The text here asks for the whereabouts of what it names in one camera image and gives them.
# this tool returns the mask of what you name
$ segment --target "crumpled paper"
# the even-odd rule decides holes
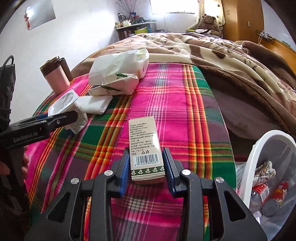
[[[269,160],[265,161],[263,165],[257,167],[255,170],[253,187],[267,183],[275,175],[276,175],[276,171],[275,169],[272,168],[272,162]]]

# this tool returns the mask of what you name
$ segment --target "barcode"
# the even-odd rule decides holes
[[[262,191],[262,193],[260,193],[260,196],[261,196],[262,202],[265,201],[265,199],[267,198],[268,195],[269,195],[269,188],[268,188],[268,186],[266,185],[266,188]]]
[[[135,156],[133,158],[133,164],[135,167],[144,166],[149,164],[157,164],[159,163],[158,154],[148,154],[143,156]]]

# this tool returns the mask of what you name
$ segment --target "bed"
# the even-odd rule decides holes
[[[70,89],[87,94],[94,58],[141,48],[149,51],[150,64],[131,96],[115,96],[103,115],[88,116],[76,136],[59,128],[49,139],[30,145],[26,187],[33,222],[66,182],[94,178],[120,158],[128,147],[130,118],[153,115],[161,148],[169,147],[175,159],[199,176],[222,176],[232,188],[234,159],[248,155],[244,142],[257,140],[269,128],[295,136],[296,76],[280,56],[248,41],[237,45],[194,33],[139,34],[83,60],[72,70]],[[47,113],[58,98],[50,95],[35,115]],[[229,137],[237,145],[231,146]],[[204,210],[208,239],[206,200]],[[174,241],[181,213],[182,199],[173,199],[165,183],[129,183],[125,197],[112,200],[115,240]]]

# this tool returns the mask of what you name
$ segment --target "cardboard box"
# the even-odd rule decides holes
[[[165,170],[154,117],[130,119],[128,128],[132,180],[138,184],[163,182]]]

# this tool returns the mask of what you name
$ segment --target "pink tumbler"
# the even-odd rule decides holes
[[[58,60],[59,57],[57,56],[40,67],[44,78],[56,95],[62,94],[70,86],[70,82]]]

